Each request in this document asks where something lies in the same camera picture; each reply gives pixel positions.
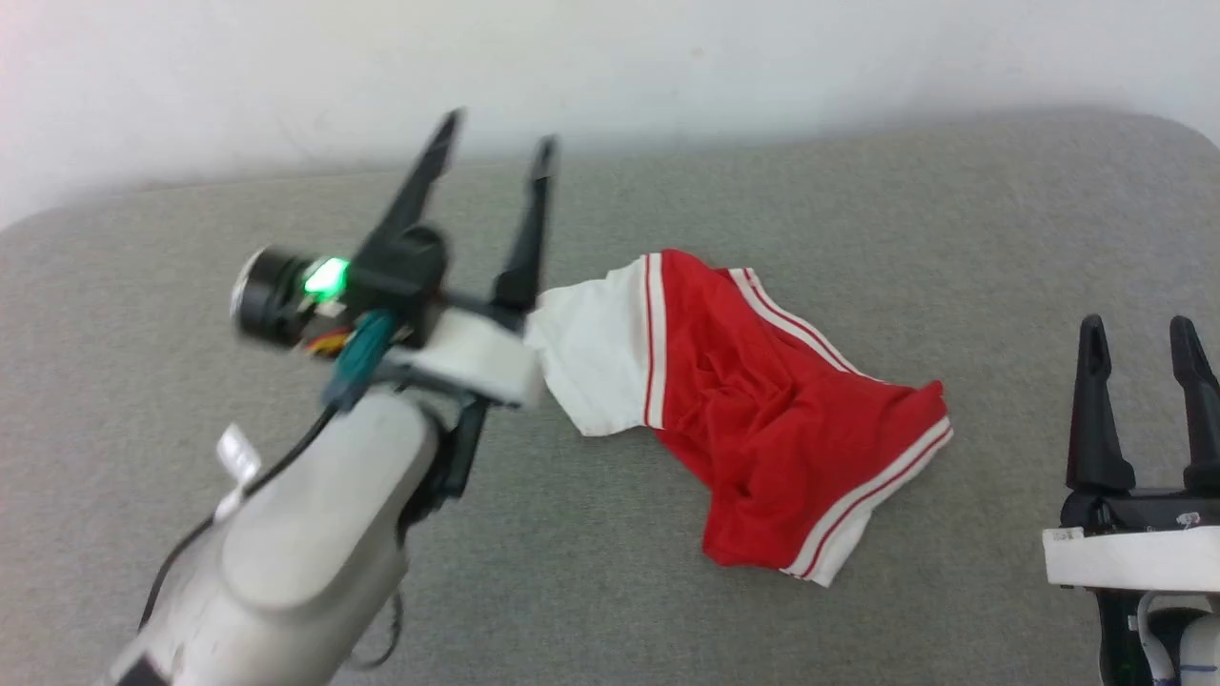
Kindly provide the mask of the grey fabric sofa cushion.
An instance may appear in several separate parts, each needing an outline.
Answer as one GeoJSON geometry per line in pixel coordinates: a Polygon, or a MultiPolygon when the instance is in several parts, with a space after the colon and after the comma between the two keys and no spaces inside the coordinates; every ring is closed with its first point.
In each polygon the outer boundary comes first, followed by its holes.
{"type": "MultiPolygon", "coordinates": [[[[1177,486],[1169,323],[1220,371],[1220,149],[1137,114],[1020,114],[739,151],[558,157],[547,283],[677,248],[755,269],[864,374],[941,378],[954,437],[828,590],[702,555],[708,491],[649,431],[493,413],[414,530],[403,641],[336,686],[1098,686],[1089,594],[1046,582],[1078,326],[1107,323],[1122,453],[1177,486]]],[[[166,552],[327,371],[238,339],[264,247],[349,251],[403,175],[135,192],[0,231],[0,686],[92,686],[166,552]]]]}

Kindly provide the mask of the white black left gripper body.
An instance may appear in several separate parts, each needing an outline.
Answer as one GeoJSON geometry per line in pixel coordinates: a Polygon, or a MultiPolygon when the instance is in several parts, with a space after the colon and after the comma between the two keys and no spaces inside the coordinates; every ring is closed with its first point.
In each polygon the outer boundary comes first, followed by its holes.
{"type": "Polygon", "coordinates": [[[462,309],[442,312],[422,348],[387,352],[379,378],[398,391],[422,388],[458,402],[458,421],[440,435],[421,486],[403,509],[404,520],[423,520],[461,498],[489,410],[533,408],[544,386],[539,356],[518,331],[462,309]]]}

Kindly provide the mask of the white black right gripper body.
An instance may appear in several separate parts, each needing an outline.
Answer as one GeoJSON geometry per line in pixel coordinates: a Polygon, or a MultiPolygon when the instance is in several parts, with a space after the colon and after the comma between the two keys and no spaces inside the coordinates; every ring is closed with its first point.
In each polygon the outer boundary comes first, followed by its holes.
{"type": "Polygon", "coordinates": [[[1049,583],[1220,594],[1220,492],[1072,491],[1059,524],[1042,533],[1049,583]]]}

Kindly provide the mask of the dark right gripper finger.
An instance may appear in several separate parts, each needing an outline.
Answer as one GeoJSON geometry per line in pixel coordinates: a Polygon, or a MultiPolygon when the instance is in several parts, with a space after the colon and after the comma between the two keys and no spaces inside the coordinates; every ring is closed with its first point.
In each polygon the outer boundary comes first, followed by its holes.
{"type": "Polygon", "coordinates": [[[1098,494],[1127,494],[1135,470],[1122,457],[1109,395],[1111,355],[1099,315],[1086,316],[1078,334],[1065,486],[1098,494]]]}
{"type": "Polygon", "coordinates": [[[1170,321],[1170,347],[1172,377],[1183,392],[1190,435],[1183,485],[1194,494],[1220,494],[1220,378],[1188,317],[1176,315],[1170,321]]]}

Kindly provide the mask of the red and white shirt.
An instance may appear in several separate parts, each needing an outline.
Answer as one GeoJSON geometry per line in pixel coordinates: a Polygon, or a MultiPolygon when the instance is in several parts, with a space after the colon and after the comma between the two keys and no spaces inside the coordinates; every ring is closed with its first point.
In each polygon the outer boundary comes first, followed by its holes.
{"type": "Polygon", "coordinates": [[[526,337],[580,435],[649,427],[709,488],[702,549],[723,566],[831,585],[953,435],[938,381],[863,374],[752,269],[687,251],[547,291],[526,337]]]}

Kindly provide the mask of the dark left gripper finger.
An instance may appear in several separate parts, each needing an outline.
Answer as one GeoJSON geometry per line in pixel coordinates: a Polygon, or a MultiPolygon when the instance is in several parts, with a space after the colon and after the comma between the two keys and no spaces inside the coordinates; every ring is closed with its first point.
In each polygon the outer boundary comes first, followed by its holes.
{"type": "Polygon", "coordinates": [[[444,114],[436,133],[426,143],[423,151],[414,162],[396,198],[390,203],[390,208],[384,212],[378,226],[367,236],[370,247],[379,247],[387,243],[396,232],[410,229],[425,214],[429,194],[437,181],[443,177],[448,168],[451,146],[455,135],[460,131],[464,120],[464,107],[454,109],[444,114]]]}
{"type": "Polygon", "coordinates": [[[494,282],[492,304],[500,312],[527,315],[536,308],[550,211],[558,138],[544,135],[526,182],[526,208],[509,259],[494,282]]]}

